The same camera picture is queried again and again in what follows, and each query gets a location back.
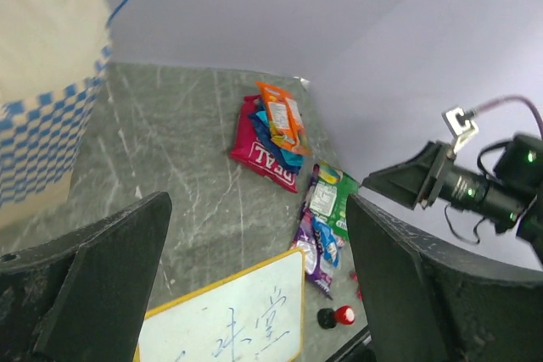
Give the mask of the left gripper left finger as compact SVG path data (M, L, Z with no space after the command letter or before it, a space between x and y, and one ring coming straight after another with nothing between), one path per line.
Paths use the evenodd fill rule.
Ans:
M155 192L105 219L1 257L3 361L131 361L172 202Z

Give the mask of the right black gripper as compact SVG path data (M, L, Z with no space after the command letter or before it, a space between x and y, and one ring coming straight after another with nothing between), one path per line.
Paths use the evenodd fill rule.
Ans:
M439 198L455 209L489 214L490 181L455 165L448 152L443 142L428 142L413 158L370 173L361 186L408 209L427 208Z

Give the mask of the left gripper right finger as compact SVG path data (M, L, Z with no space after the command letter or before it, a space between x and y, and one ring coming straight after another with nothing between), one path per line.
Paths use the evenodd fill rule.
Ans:
M346 220L378 360L541 360L539 271L459 248L355 194Z

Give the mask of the small red candy pack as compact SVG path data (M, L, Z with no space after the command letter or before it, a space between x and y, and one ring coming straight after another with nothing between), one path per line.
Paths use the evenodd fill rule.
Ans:
M360 289L360 283L359 283L359 280L358 280L358 276L357 274L353 271L350 273L350 279L356 283L356 295L357 297L362 301L363 300L363 296L362 296L362 293L361 293L361 289Z

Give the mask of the green snack bag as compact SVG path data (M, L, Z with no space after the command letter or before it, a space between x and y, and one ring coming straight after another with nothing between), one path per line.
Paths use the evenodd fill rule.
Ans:
M350 194L358 193L359 182L327 162L321 161L317 167L316 185L311 194L309 208L316 217L326 222L337 236L348 241L347 199Z

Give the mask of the blue white snack bag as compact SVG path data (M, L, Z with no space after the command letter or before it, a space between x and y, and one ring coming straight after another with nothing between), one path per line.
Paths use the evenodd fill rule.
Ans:
M323 258L331 266L337 268L340 264L340 251L345 245L345 240L337 236L332 228L319 218L314 217L311 223Z

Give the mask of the purple Fox's berries bag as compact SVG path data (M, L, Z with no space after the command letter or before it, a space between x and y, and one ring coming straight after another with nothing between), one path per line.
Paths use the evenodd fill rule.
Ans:
M307 191L305 193L305 197L304 197L304 199L302 201L302 204L301 204L301 207L300 207L300 212L299 212L299 219L300 220L303 219L305 211L310 206L311 197L312 197L312 194L313 194L313 192L315 190L315 187L316 187L316 184L317 184L317 181L318 181L319 170L320 170L320 165L319 164L314 164L312 172L311 172L311 177L309 179L308 188L307 188Z

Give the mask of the orange Fox's fruits candy bag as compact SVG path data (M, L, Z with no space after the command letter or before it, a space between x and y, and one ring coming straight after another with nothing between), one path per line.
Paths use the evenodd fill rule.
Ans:
M290 153L311 156L305 126L294 96L278 86L258 81L255 84L266 108L271 140Z

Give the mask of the pink snack bag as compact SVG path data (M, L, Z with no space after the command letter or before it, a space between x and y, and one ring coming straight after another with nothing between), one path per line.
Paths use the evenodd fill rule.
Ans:
M279 164L273 154L260 142L251 123L249 115L256 111L258 98L256 95L244 97L238 114L235 142L229 156L285 190L297 193L296 175Z

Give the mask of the blue checkered paper bag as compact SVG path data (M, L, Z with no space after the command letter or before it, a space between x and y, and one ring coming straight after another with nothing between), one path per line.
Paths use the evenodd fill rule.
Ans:
M107 0L1 0L1 222L64 203L112 55Z

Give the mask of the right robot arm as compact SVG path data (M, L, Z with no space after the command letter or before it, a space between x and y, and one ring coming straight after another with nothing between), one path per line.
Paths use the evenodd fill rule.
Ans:
M441 199L489 221L497 235L515 228L541 259L542 140L518 133L483 148L478 173L455 160L450 145L428 142L415 157L372 172L361 185L408 209Z

